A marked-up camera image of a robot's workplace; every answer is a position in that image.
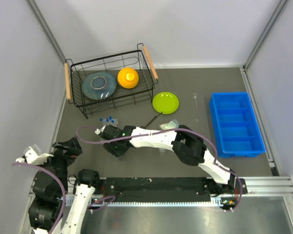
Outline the clear tube rack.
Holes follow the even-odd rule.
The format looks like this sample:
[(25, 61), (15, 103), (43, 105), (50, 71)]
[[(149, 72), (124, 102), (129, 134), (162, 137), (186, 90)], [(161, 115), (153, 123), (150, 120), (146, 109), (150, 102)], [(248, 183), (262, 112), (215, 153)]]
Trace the clear tube rack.
[(103, 119), (103, 121), (101, 122), (103, 126), (111, 125), (111, 126), (117, 127), (117, 125), (118, 125), (118, 120), (117, 119), (113, 119), (114, 123), (112, 123), (111, 120), (109, 120), (109, 122), (106, 122), (105, 119)]

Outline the clear plastic bag with contents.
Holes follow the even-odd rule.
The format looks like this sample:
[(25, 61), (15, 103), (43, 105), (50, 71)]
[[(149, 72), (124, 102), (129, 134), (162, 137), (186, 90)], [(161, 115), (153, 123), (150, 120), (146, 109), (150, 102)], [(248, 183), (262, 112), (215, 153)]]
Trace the clear plastic bag with contents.
[(161, 130), (174, 129), (179, 127), (179, 122), (176, 119), (174, 119), (168, 123), (163, 123), (159, 125), (159, 127)]

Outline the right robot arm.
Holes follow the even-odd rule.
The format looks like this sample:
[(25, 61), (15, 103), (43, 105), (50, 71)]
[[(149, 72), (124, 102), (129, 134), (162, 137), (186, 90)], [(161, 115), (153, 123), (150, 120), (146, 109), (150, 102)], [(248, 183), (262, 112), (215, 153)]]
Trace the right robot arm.
[(105, 125), (95, 133), (104, 140), (104, 148), (116, 158), (121, 158), (129, 148), (148, 147), (171, 151), (183, 164), (199, 167), (211, 176), (204, 185), (209, 194), (243, 192), (243, 183), (236, 173), (220, 163), (218, 153), (211, 153), (204, 139), (187, 126), (158, 131), (136, 126), (119, 129)]

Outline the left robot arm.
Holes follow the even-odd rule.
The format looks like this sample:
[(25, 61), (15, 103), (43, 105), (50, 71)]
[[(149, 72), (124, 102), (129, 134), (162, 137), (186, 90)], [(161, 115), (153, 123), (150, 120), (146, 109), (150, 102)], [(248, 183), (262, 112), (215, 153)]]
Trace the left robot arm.
[(97, 171), (83, 169), (74, 182), (74, 200), (66, 221), (62, 220), (68, 193), (68, 166), (82, 153), (77, 137), (66, 142), (55, 142), (55, 149), (42, 153), (37, 145), (29, 147), (25, 162), (39, 166), (32, 188), (35, 198), (29, 208), (29, 220), (36, 234), (79, 234), (88, 203), (93, 193), (100, 190)]

